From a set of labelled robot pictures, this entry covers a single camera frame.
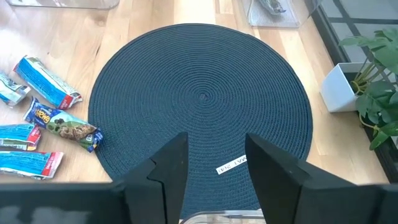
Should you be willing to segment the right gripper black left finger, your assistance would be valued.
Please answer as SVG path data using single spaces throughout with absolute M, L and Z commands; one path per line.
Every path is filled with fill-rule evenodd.
M 123 177 L 130 224 L 178 224 L 188 176 L 188 134 L 178 133 Z

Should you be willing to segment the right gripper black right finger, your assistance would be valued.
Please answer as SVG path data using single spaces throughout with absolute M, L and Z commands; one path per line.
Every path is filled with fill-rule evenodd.
M 357 224 L 353 184 L 247 134 L 252 185 L 267 224 Z

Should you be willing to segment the blue and red granola bar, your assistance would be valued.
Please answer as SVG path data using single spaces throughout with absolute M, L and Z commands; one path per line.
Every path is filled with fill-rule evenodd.
M 32 179 L 52 179 L 63 159 L 62 152 L 0 151 L 0 172 Z
M 67 110 L 83 101 L 79 92 L 48 70 L 37 57 L 22 57 L 14 71 L 57 109 Z
M 0 126 L 0 147 L 34 151 L 40 138 L 40 128 L 31 123 Z

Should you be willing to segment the blue orange-panel granola bar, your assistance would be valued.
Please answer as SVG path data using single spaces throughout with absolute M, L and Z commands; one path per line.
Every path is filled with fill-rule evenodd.
M 0 100 L 6 105 L 10 107 L 17 105 L 30 91 L 30 87 L 17 84 L 4 72 L 0 71 Z

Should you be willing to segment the white paper label strip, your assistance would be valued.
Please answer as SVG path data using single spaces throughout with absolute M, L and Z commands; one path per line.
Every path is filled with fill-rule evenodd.
M 218 175 L 221 175 L 231 169 L 234 169 L 237 166 L 240 166 L 241 164 L 244 164 L 246 161 L 247 161 L 246 155 L 243 155 L 243 156 L 238 157 L 232 161 L 229 161 L 228 163 L 226 163 L 222 166 L 217 167 L 216 171 L 217 171 Z

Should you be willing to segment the clear plastic bin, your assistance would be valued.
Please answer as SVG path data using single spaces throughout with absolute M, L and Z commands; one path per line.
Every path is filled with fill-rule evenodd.
M 261 210 L 224 210 L 199 212 L 180 224 L 266 224 Z
M 120 0 L 5 0 L 11 6 L 27 7 L 63 7 L 109 10 L 116 7 Z
M 299 28 L 320 6 L 323 0 L 279 0 L 286 10 L 272 15 L 259 0 L 242 0 L 246 18 L 254 27 Z

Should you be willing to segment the round dark blue woven mat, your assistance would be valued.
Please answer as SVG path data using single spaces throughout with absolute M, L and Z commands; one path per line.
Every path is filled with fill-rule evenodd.
M 178 133 L 188 134 L 182 218 L 215 210 L 257 210 L 245 162 L 254 133 L 306 159 L 313 133 L 308 96 L 289 63 L 261 40 L 211 24 L 145 33 L 100 71 L 88 121 L 103 141 L 95 153 L 116 180 Z

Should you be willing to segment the broadleaf plant in white pot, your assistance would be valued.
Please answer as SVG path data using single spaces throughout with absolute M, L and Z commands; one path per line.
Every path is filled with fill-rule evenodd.
M 369 53 L 363 62 L 338 63 L 326 76 L 320 94 L 328 111 L 358 112 L 360 123 L 373 131 L 370 150 L 388 139 L 398 148 L 398 29 L 346 37 L 339 44 Z

